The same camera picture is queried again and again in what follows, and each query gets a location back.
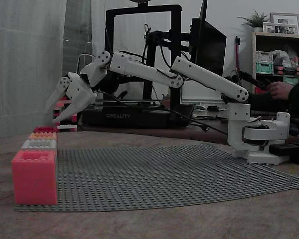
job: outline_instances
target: potted plant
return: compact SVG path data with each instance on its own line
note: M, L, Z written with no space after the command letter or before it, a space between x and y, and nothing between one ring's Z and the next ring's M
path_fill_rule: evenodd
M248 25L254 28L254 32L263 32L263 22L267 22L268 18L266 18L268 15L265 15L262 13L259 15L256 10L255 14L252 15L250 18L239 16L238 18L241 18L245 20L246 22L243 23L243 25Z

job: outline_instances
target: lego baseplate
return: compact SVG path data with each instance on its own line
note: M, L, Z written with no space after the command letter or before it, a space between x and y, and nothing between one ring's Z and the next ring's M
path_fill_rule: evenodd
M58 206L17 211L104 212L180 207L299 188L299 178L209 144L59 150Z

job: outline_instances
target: robotic arm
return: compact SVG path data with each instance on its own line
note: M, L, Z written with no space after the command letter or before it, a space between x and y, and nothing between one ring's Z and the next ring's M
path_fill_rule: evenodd
M101 52L94 62L82 69L80 75L86 74L89 82L75 73L62 78L47 102L50 109L62 96L67 95L72 104L53 122L64 120L84 110L95 102L96 95L91 87L96 86L107 74L107 69L126 76L137 76L172 88L181 88L185 77L204 86L220 91L236 101L228 104L229 129L228 143L235 149L235 156L243 157L249 163L280 164L288 157L278 157L269 153L269 146L281 144L289 136L290 115L278 113L277 120L260 120L250 118L250 105L244 104L248 91L235 83L220 77L181 57L177 57L172 70L175 73L146 66L134 60L131 55L115 52L111 58L106 51Z

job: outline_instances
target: stack of lego bricks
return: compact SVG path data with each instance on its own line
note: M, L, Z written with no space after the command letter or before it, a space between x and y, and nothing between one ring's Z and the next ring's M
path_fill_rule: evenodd
M53 109L53 118L57 118L70 104L71 100L62 97ZM77 131L77 115L74 114L68 119L55 123L55 127L57 127L58 132Z
M16 204L57 205L56 132L54 127L36 128L13 158Z

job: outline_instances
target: white curtain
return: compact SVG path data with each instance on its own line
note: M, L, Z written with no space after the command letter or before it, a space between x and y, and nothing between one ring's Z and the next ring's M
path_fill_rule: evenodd
M149 5L169 4L170 0L152 0ZM105 40L105 15L106 10L134 7L137 6L135 2L129 0L92 0L92 41L94 43L94 52L104 50ZM126 50L136 54L142 55L145 45L144 24L152 27L152 31L169 31L170 30L170 13L147 13L117 16L115 19L115 33L114 33L114 50ZM165 56L170 61L170 52L165 49ZM156 51L156 67L168 70L161 57L160 49ZM156 89L159 99L162 94L168 93L168 87L161 84L153 84ZM141 99L143 95L143 83L127 83L121 85L115 95L127 90L129 93L126 98Z
M62 76L66 0L0 0L0 137L50 122Z

